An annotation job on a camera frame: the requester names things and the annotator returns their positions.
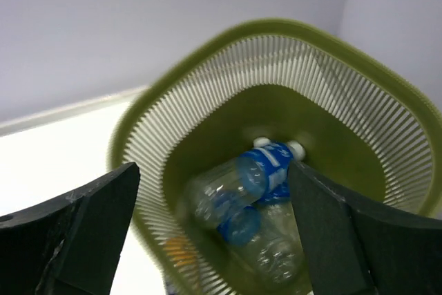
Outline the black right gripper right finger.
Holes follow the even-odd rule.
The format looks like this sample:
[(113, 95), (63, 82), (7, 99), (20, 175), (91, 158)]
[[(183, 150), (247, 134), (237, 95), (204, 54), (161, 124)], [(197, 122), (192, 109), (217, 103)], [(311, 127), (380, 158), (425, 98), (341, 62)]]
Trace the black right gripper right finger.
[(291, 203), (315, 294), (440, 294), (441, 221), (292, 162)]

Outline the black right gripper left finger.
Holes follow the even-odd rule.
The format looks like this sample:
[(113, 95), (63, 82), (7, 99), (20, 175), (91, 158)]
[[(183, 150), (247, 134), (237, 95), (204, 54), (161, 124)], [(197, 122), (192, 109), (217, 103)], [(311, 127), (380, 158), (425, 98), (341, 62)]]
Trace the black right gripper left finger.
[(2, 294), (109, 294), (140, 183), (134, 162), (1, 217)]

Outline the blue label bottle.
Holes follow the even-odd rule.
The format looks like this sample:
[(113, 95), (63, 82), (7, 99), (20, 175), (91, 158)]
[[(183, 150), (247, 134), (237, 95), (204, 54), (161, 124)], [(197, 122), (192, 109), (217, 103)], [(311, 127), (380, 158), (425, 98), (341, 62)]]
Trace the blue label bottle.
[(253, 148), (190, 180), (187, 202), (203, 227), (215, 229), (235, 213), (263, 201), (287, 181), (291, 162), (306, 150), (292, 140), (276, 142), (257, 137)]
[(247, 202), (257, 206), (260, 229), (256, 250), (258, 273), (270, 287), (288, 283), (297, 273), (304, 254), (290, 201), (289, 164), (305, 158), (305, 149), (297, 141), (274, 142), (258, 137), (253, 148), (243, 153), (239, 161)]
[(205, 229), (216, 229), (231, 245), (246, 245), (260, 230), (260, 213), (234, 191), (201, 190), (191, 195), (190, 202), (197, 222)]

